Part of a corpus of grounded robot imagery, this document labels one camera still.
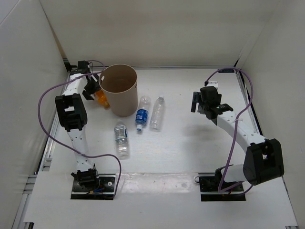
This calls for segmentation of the orange plastic bottle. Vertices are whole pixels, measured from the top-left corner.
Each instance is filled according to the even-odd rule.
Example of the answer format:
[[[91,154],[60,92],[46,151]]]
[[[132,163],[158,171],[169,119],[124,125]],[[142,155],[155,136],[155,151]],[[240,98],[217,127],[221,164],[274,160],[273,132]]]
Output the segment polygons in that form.
[[[103,92],[103,90],[99,90],[95,93],[95,97],[97,99],[97,102],[102,105],[104,108],[109,108],[109,102],[106,98],[105,93]]]

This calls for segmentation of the clear unlabelled plastic bottle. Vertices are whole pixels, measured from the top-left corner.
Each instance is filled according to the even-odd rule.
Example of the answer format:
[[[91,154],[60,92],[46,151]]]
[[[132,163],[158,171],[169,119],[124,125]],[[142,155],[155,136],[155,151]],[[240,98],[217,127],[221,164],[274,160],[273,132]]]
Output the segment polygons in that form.
[[[153,131],[160,131],[162,127],[163,117],[165,111],[165,100],[164,96],[160,95],[158,99],[155,101],[152,116],[150,120],[150,129]]]

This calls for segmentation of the blue label plastic bottle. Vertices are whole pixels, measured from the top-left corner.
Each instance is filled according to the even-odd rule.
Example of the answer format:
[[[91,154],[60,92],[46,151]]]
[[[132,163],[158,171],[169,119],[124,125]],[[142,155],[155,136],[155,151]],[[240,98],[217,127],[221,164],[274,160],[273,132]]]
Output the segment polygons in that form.
[[[141,132],[147,124],[151,99],[148,96],[140,98],[139,106],[136,112],[135,123],[136,130]]]

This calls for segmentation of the clear white-label plastic bottle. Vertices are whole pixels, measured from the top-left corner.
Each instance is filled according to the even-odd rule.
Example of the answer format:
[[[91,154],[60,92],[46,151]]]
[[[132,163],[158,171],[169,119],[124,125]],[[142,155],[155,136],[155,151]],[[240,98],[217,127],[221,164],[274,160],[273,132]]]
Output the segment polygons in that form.
[[[124,160],[130,157],[129,139],[126,125],[119,120],[114,127],[115,146],[118,158]]]

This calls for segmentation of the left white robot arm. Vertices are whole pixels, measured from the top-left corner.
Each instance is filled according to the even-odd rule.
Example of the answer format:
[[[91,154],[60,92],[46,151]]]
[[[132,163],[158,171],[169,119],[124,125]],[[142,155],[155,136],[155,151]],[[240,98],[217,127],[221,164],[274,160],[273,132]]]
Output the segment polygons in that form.
[[[99,188],[100,178],[95,164],[85,157],[89,150],[85,134],[88,117],[82,98],[87,101],[95,99],[94,94],[101,89],[97,77],[97,74],[91,74],[88,61],[79,61],[70,73],[70,83],[64,93],[55,97],[59,122],[67,132],[73,150],[76,150],[76,171],[71,175],[78,185],[88,191]]]

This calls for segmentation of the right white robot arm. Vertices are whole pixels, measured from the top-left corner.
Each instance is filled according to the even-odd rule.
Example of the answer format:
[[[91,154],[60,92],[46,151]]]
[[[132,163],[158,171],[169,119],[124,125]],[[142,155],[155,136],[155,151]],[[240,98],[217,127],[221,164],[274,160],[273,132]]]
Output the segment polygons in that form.
[[[221,103],[221,94],[214,86],[193,93],[191,112],[205,115],[233,138],[229,159],[214,175],[214,186],[225,192],[243,182],[252,186],[284,175],[282,147],[278,140],[267,139],[247,126],[228,104]],[[230,159],[235,145],[245,152],[244,163],[232,165]]]

